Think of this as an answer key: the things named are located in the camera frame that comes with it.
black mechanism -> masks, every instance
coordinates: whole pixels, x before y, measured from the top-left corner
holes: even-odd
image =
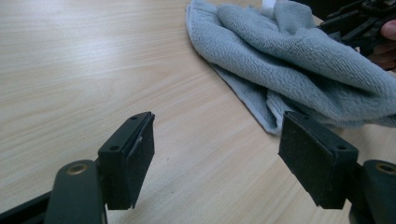
[[[396,223],[396,165],[357,163],[358,150],[308,116],[287,112],[279,156],[316,203],[342,209],[352,203],[351,223]]]
[[[0,215],[2,224],[107,223],[109,210],[134,208],[154,156],[154,115],[127,119],[99,149],[96,161],[59,170],[52,192]]]
[[[396,0],[296,0],[311,7],[324,22],[318,27],[332,39],[359,48],[368,56],[386,39],[380,29],[396,19]]]

microfiber cloth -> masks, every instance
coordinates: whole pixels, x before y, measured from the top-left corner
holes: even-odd
[[[187,30],[205,58],[268,133],[297,111],[329,128],[396,127],[396,78],[316,28],[309,7],[254,7],[192,0]]]

light wood grain surface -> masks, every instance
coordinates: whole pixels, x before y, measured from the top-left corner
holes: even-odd
[[[227,2],[258,6],[260,1]],[[6,0],[0,6],[0,212],[97,157],[134,114],[156,115],[135,210],[109,223],[348,223],[315,207],[267,134],[195,53],[187,0]],[[360,162],[396,162],[396,131],[340,132]]]

hand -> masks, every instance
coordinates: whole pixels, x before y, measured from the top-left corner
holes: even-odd
[[[396,20],[385,23],[381,35],[388,41],[376,46],[373,54],[367,58],[383,69],[396,72]]]

folded towel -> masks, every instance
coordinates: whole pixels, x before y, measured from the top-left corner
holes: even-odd
[[[196,51],[268,133],[280,134],[285,111],[328,127],[396,127],[396,78],[327,37],[305,5],[276,2],[268,17],[192,0],[186,23]]]

